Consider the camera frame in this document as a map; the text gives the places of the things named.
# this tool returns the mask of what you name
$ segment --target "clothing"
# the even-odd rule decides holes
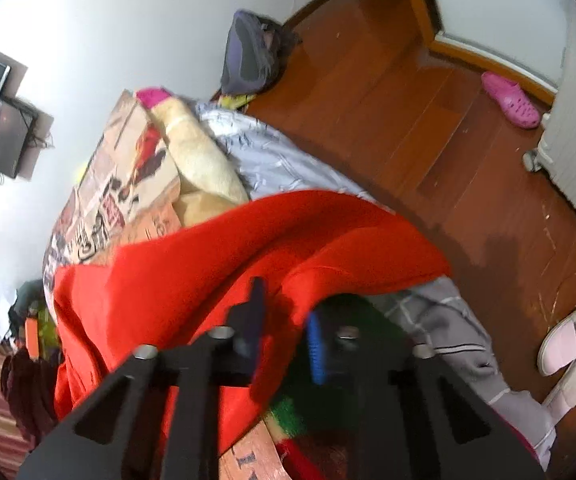
[[[27,349],[5,358],[1,370],[1,393],[23,438],[32,449],[57,424],[55,385],[56,367],[41,358],[31,360]]]
[[[56,413],[66,416],[140,344],[172,348],[223,323],[229,307],[247,299],[252,278],[261,276],[267,337],[253,384],[222,388],[224,452],[266,408],[319,301],[341,292],[403,290],[447,272],[442,254],[403,217],[325,191],[247,203],[167,237],[121,247],[107,267],[62,267],[55,307],[65,362]]]
[[[539,457],[544,470],[556,432],[548,410],[529,392],[514,392],[504,381],[488,332],[446,276],[409,290],[371,296],[370,303],[417,344],[427,344],[506,422]]]

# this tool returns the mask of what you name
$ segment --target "door frame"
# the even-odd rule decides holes
[[[549,83],[507,59],[444,35],[436,0],[410,0],[410,3],[428,50],[517,81],[524,90],[545,104],[553,103],[557,89]]]

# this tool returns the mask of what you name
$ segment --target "pink slipper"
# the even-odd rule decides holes
[[[539,125],[540,114],[518,83],[493,72],[484,72],[481,84],[515,126],[529,130]]]
[[[544,377],[567,366],[576,359],[576,310],[559,322],[543,340],[537,368]]]

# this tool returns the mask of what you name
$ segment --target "white slipper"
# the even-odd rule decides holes
[[[576,360],[542,402],[542,406],[550,412],[555,424],[576,406]]]
[[[576,310],[556,325],[543,340],[537,368],[549,376],[576,359]]]

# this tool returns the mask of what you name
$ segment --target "red cloth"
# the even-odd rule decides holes
[[[120,248],[108,267],[57,273],[65,362],[59,418],[136,346],[187,344],[267,285],[260,365],[249,388],[223,388],[219,450],[258,419],[278,389],[309,311],[332,294],[381,294],[447,274],[442,254],[403,217],[350,195],[300,191],[250,202],[164,238]]]

